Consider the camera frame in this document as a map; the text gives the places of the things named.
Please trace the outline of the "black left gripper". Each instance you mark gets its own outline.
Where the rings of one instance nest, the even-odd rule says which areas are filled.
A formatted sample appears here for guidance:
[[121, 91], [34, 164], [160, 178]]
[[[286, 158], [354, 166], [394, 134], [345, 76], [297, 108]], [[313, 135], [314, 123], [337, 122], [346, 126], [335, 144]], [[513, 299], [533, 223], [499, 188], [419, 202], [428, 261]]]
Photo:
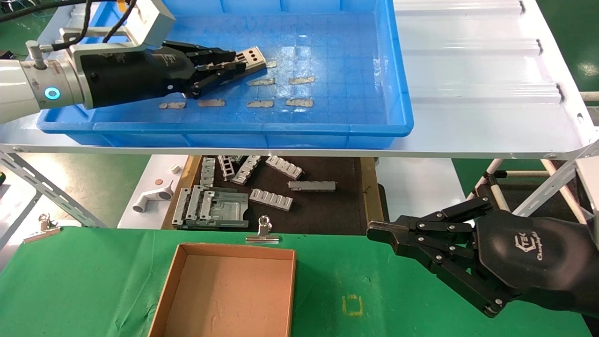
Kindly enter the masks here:
[[96, 109], [184, 92], [185, 98], [198, 99], [244, 73], [247, 64], [233, 62], [236, 57], [236, 51], [180, 41], [163, 41], [155, 50], [84, 55], [84, 106]]

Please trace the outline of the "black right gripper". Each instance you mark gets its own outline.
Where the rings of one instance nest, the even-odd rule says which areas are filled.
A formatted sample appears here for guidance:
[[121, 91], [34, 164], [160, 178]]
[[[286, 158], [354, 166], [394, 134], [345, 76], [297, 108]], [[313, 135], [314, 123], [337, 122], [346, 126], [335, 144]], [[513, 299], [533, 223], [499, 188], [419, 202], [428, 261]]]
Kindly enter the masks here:
[[[389, 244], [396, 256], [416, 260], [489, 318], [515, 299], [552, 311], [597, 317], [599, 254], [589, 228], [545, 216], [492, 210], [487, 197], [477, 197], [426, 216], [371, 220], [367, 235], [371, 241]], [[407, 234], [471, 233], [470, 221], [477, 218], [478, 258], [505, 286], [477, 274], [472, 250], [467, 249], [463, 257], [457, 254], [456, 244]]]

